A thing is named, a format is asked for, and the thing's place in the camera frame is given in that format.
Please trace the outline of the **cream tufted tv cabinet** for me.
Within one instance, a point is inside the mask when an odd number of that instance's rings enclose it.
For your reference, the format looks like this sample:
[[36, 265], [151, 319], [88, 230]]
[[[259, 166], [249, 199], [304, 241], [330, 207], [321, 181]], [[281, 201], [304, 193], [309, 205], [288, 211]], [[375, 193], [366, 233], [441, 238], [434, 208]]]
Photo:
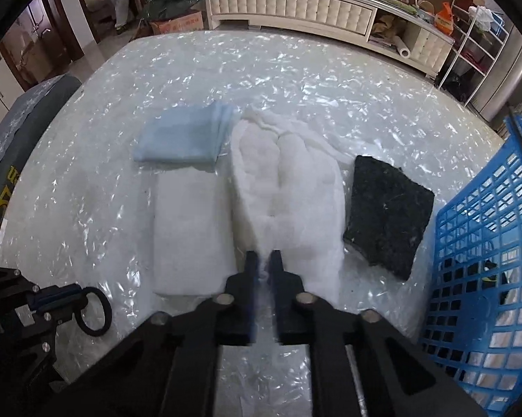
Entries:
[[[208, 26], [226, 21], [280, 28], [343, 41], [436, 77], [454, 41], [433, 25], [379, 0], [205, 0]], [[391, 41], [411, 50], [402, 58]]]

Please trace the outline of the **silver refrigerator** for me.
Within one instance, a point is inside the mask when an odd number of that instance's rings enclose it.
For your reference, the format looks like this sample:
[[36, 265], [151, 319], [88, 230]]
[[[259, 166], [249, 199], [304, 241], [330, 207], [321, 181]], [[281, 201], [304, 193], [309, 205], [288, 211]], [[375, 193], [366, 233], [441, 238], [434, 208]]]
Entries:
[[513, 26], [491, 72], [470, 100], [485, 121], [493, 119], [522, 82], [522, 35]]

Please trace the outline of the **dark grey chair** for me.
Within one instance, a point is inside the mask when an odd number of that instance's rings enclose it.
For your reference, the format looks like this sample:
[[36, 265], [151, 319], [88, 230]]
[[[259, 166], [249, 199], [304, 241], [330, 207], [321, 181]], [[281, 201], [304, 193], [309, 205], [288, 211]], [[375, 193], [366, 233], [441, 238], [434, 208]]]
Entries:
[[0, 226], [30, 154], [80, 87], [70, 74], [46, 80], [20, 96], [0, 122]]

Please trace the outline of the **blue plastic basket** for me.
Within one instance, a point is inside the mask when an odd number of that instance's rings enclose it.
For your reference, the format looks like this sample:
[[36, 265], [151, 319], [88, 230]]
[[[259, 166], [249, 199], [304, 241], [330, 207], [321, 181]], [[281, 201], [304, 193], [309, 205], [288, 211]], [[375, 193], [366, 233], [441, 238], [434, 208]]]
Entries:
[[522, 118], [437, 214], [419, 344], [490, 416], [522, 395]]

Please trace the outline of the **white foam pad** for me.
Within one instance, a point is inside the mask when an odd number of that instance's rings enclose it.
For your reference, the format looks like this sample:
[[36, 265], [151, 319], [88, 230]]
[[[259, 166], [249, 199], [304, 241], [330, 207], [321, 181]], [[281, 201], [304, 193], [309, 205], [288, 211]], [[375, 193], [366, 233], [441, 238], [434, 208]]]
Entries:
[[153, 274], [160, 296], [208, 296], [237, 271], [226, 178], [194, 167], [158, 176]]

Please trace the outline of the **black scouring pad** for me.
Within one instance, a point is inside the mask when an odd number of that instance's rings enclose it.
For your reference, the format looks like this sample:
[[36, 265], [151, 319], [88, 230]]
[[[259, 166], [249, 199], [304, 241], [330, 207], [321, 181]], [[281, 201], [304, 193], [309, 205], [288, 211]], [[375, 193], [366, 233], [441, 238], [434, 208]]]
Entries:
[[434, 193], [401, 169], [371, 156], [353, 164], [351, 205], [343, 239], [374, 267], [410, 278], [430, 222]]

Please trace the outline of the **cardboard box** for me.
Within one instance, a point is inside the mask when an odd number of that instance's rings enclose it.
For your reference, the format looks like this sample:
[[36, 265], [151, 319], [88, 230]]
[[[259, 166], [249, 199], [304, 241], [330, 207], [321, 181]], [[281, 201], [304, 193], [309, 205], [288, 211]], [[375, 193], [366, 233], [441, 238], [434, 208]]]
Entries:
[[204, 30], [203, 14], [193, 11], [170, 21], [150, 22], [155, 35]]

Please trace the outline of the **orange bag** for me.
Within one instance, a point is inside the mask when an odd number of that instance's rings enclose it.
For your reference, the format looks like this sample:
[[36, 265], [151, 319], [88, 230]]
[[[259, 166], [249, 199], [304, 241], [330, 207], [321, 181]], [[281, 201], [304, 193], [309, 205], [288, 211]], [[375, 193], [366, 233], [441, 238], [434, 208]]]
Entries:
[[434, 26], [447, 36], [450, 36], [454, 31], [452, 9], [449, 2], [443, 2], [442, 9], [436, 12]]

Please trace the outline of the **light blue folded cloth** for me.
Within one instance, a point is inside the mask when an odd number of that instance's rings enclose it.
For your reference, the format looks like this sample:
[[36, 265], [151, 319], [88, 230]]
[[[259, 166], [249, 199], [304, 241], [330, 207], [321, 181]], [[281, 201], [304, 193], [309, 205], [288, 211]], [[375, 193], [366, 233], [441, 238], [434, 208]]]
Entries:
[[139, 163], [213, 166], [236, 121], [233, 106], [175, 106], [145, 123], [133, 158]]

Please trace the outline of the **white fluffy batting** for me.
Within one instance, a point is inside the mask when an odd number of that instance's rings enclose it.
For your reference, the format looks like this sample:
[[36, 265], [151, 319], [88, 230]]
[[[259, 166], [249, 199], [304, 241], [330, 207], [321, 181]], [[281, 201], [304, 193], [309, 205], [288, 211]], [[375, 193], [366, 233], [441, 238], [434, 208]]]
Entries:
[[305, 122], [244, 110], [230, 141], [237, 226], [262, 259], [280, 251], [286, 270], [335, 304], [344, 261], [343, 173], [353, 160]]

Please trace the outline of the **white paper roll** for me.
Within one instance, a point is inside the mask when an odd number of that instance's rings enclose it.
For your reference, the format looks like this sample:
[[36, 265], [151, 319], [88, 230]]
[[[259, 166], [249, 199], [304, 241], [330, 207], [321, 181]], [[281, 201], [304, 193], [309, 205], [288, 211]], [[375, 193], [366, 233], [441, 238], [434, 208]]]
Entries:
[[393, 36], [391, 41], [402, 58], [408, 59], [411, 57], [411, 50], [399, 36]]

